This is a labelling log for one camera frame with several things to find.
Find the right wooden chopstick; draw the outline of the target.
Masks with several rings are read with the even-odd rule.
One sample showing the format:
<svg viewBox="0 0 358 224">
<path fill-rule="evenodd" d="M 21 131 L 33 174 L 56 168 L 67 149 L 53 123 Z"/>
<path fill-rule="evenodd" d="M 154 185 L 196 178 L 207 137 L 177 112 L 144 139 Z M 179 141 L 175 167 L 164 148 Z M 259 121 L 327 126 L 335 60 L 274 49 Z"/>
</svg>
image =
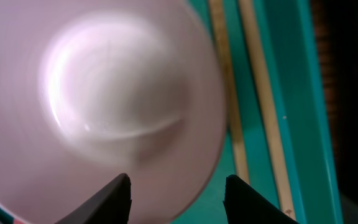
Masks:
<svg viewBox="0 0 358 224">
<path fill-rule="evenodd" d="M 272 87 L 262 48 L 262 41 L 260 39 L 253 1 L 239 0 L 238 3 L 262 113 L 280 209 L 286 216 L 290 217 L 292 220 L 296 220 L 285 155 L 283 152 L 283 144 L 273 100 Z"/>
</svg>

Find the pink bowl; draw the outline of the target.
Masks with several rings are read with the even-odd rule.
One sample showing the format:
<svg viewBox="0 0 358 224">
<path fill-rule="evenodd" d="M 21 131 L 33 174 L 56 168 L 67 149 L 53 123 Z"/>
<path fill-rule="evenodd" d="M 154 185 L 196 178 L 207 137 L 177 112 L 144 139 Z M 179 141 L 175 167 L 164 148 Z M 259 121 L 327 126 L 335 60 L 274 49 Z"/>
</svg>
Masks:
<svg viewBox="0 0 358 224">
<path fill-rule="evenodd" d="M 131 223 L 168 223 L 208 184 L 226 105 L 186 1 L 0 1 L 0 207 L 55 223 L 117 175 Z"/>
</svg>

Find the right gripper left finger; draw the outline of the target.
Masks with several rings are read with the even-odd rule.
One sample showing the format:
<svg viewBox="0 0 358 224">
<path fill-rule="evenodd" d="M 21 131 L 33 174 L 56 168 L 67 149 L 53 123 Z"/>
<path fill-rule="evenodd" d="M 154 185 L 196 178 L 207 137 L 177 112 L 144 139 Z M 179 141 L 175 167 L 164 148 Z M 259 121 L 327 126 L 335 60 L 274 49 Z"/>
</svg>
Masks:
<svg viewBox="0 0 358 224">
<path fill-rule="evenodd" d="M 127 224 L 131 204 L 131 180 L 121 173 L 57 224 Z"/>
</svg>

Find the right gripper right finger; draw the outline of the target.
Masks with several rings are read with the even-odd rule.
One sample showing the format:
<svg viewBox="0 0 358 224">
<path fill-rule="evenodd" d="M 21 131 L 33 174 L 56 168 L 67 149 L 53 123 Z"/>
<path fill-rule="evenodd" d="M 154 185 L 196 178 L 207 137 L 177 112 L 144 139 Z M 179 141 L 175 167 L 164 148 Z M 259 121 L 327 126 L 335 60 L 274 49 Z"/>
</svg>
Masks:
<svg viewBox="0 0 358 224">
<path fill-rule="evenodd" d="M 226 177 L 223 204 L 228 224 L 298 224 L 237 175 Z"/>
</svg>

